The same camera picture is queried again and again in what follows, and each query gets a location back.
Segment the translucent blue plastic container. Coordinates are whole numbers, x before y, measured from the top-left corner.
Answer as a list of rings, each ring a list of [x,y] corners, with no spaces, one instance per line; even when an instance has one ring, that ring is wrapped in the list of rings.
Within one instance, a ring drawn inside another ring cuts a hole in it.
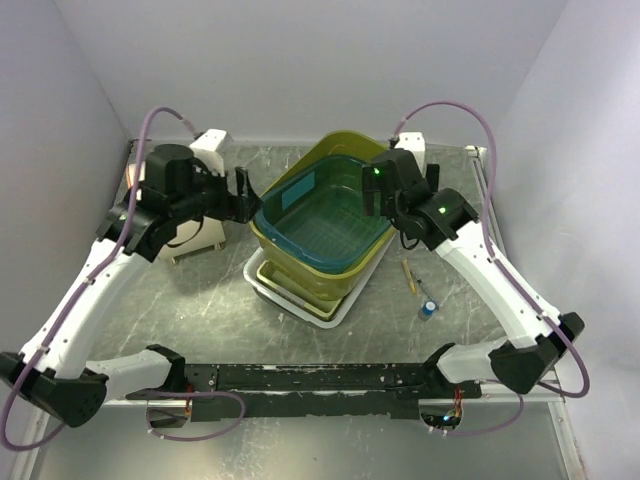
[[[285,253],[328,274],[358,261],[390,228],[375,211],[363,214],[363,160],[329,155],[262,197],[259,231]]]

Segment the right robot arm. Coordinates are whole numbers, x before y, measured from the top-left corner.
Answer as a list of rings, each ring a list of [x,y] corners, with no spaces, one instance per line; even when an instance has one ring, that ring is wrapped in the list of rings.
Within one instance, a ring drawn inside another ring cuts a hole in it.
[[[439,189],[437,166],[421,172],[414,155],[389,149],[362,168],[364,212],[390,220],[452,266],[476,291],[502,326],[493,342],[449,345],[432,355],[426,390],[443,398],[458,384],[494,380],[527,394],[584,329],[575,312],[561,313],[543,299],[491,240],[478,213],[458,191]]]

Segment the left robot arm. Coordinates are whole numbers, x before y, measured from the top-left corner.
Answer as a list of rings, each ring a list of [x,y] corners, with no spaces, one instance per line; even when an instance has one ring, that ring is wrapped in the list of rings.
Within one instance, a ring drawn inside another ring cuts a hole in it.
[[[186,361],[166,347],[98,362],[88,357],[112,308],[179,226],[206,218],[246,224],[260,209],[245,168],[236,168],[231,192],[227,175],[204,159],[186,146],[162,144],[137,163],[143,180],[108,212],[61,304],[20,352],[2,354],[1,378],[15,395],[76,428],[111,399],[187,394]]]

